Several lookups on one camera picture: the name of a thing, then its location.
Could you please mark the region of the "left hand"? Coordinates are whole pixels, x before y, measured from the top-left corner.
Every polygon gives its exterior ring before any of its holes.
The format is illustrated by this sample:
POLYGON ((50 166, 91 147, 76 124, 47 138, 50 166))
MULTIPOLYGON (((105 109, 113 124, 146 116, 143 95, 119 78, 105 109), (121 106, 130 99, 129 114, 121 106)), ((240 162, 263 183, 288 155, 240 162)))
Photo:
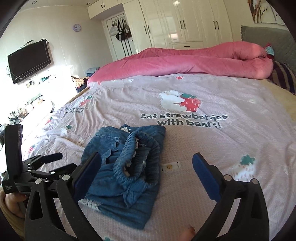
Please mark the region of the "left hand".
POLYGON ((19 206, 19 203, 25 201, 27 199, 27 196, 20 193, 9 193, 5 196, 5 204, 8 210, 14 214, 15 216, 19 218, 24 218, 25 215, 21 211, 21 208, 19 206))

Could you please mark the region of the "right hand red nails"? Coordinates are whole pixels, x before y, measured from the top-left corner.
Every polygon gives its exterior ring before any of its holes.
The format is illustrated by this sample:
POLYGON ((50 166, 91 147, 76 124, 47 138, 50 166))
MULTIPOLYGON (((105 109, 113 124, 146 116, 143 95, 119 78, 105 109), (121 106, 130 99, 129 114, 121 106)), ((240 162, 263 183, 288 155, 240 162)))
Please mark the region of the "right hand red nails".
POLYGON ((181 233, 179 241, 191 241, 196 232, 193 226, 188 225, 187 228, 181 233))

